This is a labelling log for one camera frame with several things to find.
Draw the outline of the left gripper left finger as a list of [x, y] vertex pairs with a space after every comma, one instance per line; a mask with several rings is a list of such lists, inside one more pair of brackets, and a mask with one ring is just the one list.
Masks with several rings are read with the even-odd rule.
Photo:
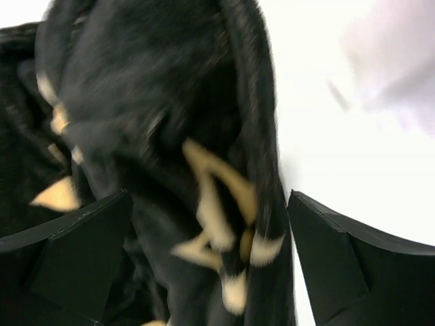
[[100, 325], [121, 260], [125, 190], [39, 225], [1, 224], [1, 324]]

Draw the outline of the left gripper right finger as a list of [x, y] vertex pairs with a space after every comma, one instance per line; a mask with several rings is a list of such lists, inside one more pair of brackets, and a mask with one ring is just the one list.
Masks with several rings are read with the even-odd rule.
[[292, 192], [296, 250], [316, 325], [433, 326], [434, 247]]

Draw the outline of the black pillowcase with beige pattern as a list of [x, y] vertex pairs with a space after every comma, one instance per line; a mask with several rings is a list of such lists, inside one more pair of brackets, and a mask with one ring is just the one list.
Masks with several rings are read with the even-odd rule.
[[127, 191], [100, 325], [294, 325], [255, 1], [53, 1], [1, 29], [1, 224]]

